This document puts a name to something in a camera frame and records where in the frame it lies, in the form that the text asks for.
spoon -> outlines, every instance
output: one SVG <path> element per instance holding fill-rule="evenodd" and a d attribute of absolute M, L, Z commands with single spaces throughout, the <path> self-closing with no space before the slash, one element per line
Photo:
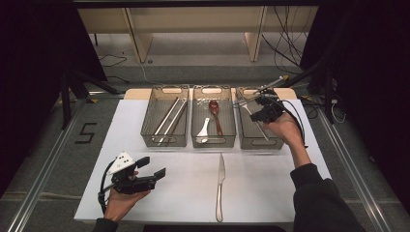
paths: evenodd
<path fill-rule="evenodd" d="M 202 130 L 196 135 L 197 143 L 206 143 L 208 141 L 208 138 L 206 137 L 208 136 L 208 123 L 209 118 L 206 118 Z"/>
<path fill-rule="evenodd" d="M 220 106 L 218 105 L 217 101 L 212 100 L 209 101 L 209 110 L 215 116 L 215 120 L 217 121 L 217 131 L 219 136 L 223 136 L 222 128 L 220 127 L 220 120 L 218 119 L 218 112 L 220 111 Z"/>

red spoon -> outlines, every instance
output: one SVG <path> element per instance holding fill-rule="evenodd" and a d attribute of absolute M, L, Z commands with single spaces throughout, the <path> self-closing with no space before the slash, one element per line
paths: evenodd
<path fill-rule="evenodd" d="M 209 101 L 209 111 L 215 116 L 215 120 L 217 121 L 217 131 L 219 136 L 223 136 L 222 128 L 220 127 L 220 120 L 218 119 L 218 112 L 220 111 L 220 106 L 214 100 Z"/>

gray floor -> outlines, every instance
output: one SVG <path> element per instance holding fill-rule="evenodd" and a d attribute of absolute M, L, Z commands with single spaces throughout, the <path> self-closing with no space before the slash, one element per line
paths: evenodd
<path fill-rule="evenodd" d="M 278 40 L 277 34 L 266 34 L 268 41 L 273 44 Z M 303 50 L 306 38 L 302 35 L 297 40 L 297 47 Z M 287 46 L 279 45 L 285 52 Z M 119 90 L 130 88 L 150 87 L 153 82 L 166 84 L 229 84 L 231 86 L 258 86 L 272 82 L 280 75 L 285 75 L 278 69 L 288 69 L 292 72 L 300 70 L 290 66 L 289 62 L 281 60 L 279 56 L 262 42 L 259 59 L 252 63 L 248 57 L 248 50 L 242 34 L 158 34 L 155 35 L 147 61 L 139 65 L 135 62 L 132 46 L 127 35 L 99 35 L 98 54 L 111 54 L 127 57 L 127 61 L 114 67 L 105 67 L 108 83 Z M 111 65 L 123 58 L 106 57 L 103 65 Z M 298 95 L 306 95 L 308 79 L 294 86 Z M 99 92 L 100 89 L 87 85 L 90 91 Z M 95 161 L 103 145 L 106 132 L 115 112 L 120 97 L 98 94 L 92 95 L 83 106 L 74 103 L 73 108 L 79 109 L 67 143 L 62 148 L 61 155 L 50 166 L 50 175 L 45 179 L 41 194 L 33 205 L 33 211 L 28 212 L 28 220 L 24 231 L 91 231 L 92 224 L 85 224 L 73 220 L 73 215 L 79 204 Z M 307 106 L 306 112 L 313 115 L 315 111 Z M 33 153 L 26 158 L 16 173 L 13 182 L 0 200 L 0 231 L 7 231 L 15 213 L 34 183 L 37 183 L 39 173 L 44 164 L 50 160 L 53 146 L 59 139 L 62 126 L 62 105 L 55 104 L 44 125 L 40 136 L 33 148 Z M 80 135 L 85 123 L 96 123 L 88 129 L 95 135 L 91 143 L 78 144 L 88 136 Z M 337 154 L 337 146 L 326 130 L 323 118 L 310 119 L 311 126 L 321 148 L 331 175 L 336 182 L 340 194 L 351 207 L 366 231 L 380 231 L 372 221 L 366 210 L 361 195 L 357 193 L 355 184 L 349 178 L 348 170 Z M 341 141 L 348 151 L 348 156 L 358 167 L 366 188 L 381 209 L 384 220 L 391 231 L 404 232 L 410 228 L 410 217 L 403 209 L 395 194 L 386 183 L 377 165 L 368 159 L 368 152 L 355 129 L 346 120 L 335 123 L 333 129 L 339 134 Z M 292 231 L 291 223 L 281 223 L 286 231 Z M 119 231 L 142 231 L 143 225 L 122 223 Z"/>

person's arm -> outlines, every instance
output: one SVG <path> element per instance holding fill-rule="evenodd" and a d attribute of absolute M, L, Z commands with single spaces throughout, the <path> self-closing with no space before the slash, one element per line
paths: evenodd
<path fill-rule="evenodd" d="M 264 127 L 289 145 L 295 168 L 311 163 L 301 132 L 288 113 L 283 113 L 274 123 L 264 124 Z"/>
<path fill-rule="evenodd" d="M 311 163 L 300 131 L 293 118 L 283 113 L 274 123 L 265 124 L 289 146 L 295 164 L 290 175 L 295 184 L 294 231 L 364 231 L 335 183 L 323 180 Z"/>
<path fill-rule="evenodd" d="M 137 201 L 148 195 L 150 191 L 138 192 L 135 194 L 122 194 L 111 189 L 108 196 L 103 218 L 98 218 L 94 227 L 94 232 L 114 232 L 118 228 L 118 222 L 132 209 Z"/>

butter knife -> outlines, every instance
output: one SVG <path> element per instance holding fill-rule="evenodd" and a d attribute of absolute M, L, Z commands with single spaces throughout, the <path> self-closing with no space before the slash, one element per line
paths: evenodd
<path fill-rule="evenodd" d="M 222 183 L 225 179 L 225 162 L 223 161 L 223 155 L 220 153 L 220 171 L 218 176 L 218 196 L 217 196 L 217 221 L 223 221 L 222 217 Z"/>

